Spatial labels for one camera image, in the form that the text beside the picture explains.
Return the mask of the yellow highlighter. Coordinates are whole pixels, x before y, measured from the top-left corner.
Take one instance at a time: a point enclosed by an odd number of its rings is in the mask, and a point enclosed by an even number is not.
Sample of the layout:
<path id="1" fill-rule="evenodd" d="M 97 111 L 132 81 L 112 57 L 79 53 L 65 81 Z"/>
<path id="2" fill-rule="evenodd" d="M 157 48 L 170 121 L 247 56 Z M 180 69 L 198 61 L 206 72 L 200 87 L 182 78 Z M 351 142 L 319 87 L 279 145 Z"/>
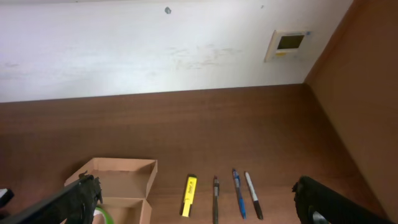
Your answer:
<path id="1" fill-rule="evenodd" d="M 197 186 L 197 176 L 188 175 L 187 184 L 185 187 L 185 193 L 183 196 L 182 208 L 180 212 L 182 217 L 187 217 L 187 218 L 190 217 L 196 186 Z"/>

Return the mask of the green tape roll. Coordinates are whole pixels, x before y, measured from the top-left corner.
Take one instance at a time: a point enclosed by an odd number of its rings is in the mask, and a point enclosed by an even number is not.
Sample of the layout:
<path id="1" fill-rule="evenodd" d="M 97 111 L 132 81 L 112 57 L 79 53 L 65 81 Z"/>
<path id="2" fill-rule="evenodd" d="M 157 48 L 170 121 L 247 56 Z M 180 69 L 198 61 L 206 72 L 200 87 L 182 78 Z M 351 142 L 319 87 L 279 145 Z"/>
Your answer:
<path id="1" fill-rule="evenodd" d="M 92 224 L 114 224 L 114 220 L 107 211 L 96 207 L 93 213 Z"/>

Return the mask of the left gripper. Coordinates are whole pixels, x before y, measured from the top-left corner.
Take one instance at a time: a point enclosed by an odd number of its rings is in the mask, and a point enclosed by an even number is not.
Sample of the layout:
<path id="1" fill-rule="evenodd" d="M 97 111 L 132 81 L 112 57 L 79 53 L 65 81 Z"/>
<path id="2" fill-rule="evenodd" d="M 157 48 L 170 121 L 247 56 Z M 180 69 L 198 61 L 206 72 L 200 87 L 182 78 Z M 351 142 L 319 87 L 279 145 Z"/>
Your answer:
<path id="1" fill-rule="evenodd" d="M 12 200 L 14 197 L 14 192 L 11 189 L 1 189 L 0 190 L 0 209 L 1 215 L 6 214 L 6 205 Z"/>

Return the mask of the blue pen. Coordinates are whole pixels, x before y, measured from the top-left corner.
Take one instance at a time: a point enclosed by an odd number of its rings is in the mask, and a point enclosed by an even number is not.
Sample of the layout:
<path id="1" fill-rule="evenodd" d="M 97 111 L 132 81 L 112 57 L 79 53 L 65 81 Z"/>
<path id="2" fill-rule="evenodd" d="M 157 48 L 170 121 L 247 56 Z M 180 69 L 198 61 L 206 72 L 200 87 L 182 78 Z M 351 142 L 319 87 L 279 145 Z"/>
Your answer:
<path id="1" fill-rule="evenodd" d="M 242 191 L 241 191 L 241 180 L 240 180 L 239 174 L 236 169 L 232 170 L 232 174 L 233 174 L 234 186 L 235 186 L 237 200 L 238 200 L 239 212 L 240 212 L 242 218 L 245 220 L 246 219 L 246 209 L 245 209 L 244 199 L 243 199 Z"/>

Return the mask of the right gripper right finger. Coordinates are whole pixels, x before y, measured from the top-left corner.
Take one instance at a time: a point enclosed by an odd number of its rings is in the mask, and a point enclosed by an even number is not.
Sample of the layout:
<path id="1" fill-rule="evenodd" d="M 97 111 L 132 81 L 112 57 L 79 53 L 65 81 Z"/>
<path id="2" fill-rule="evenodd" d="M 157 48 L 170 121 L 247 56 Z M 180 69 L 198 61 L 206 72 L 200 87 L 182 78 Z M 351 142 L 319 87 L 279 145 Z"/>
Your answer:
<path id="1" fill-rule="evenodd" d="M 297 216 L 304 224 L 392 224 L 308 176 L 301 176 L 292 191 Z"/>

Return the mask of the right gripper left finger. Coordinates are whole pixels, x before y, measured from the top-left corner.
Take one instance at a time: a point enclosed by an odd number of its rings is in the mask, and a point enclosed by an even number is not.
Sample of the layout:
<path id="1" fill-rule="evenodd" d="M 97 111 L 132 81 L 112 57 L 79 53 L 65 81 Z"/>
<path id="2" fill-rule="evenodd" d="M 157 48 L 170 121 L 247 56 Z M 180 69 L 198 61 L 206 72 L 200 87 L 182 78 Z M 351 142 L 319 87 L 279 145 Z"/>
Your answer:
<path id="1" fill-rule="evenodd" d="M 84 172 L 61 191 L 2 219 L 1 224 L 92 224 L 97 203 L 102 202 L 100 179 Z"/>

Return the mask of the black pen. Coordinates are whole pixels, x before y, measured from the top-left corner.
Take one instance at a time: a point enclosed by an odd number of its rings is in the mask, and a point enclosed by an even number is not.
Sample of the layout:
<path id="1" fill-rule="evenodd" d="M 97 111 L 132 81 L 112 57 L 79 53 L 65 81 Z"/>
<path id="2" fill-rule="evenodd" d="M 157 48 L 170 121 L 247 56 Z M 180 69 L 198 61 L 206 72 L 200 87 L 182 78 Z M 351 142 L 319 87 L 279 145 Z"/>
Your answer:
<path id="1" fill-rule="evenodd" d="M 219 224 L 218 221 L 218 198 L 220 191 L 220 183 L 217 176 L 214 176 L 213 182 L 213 224 Z"/>

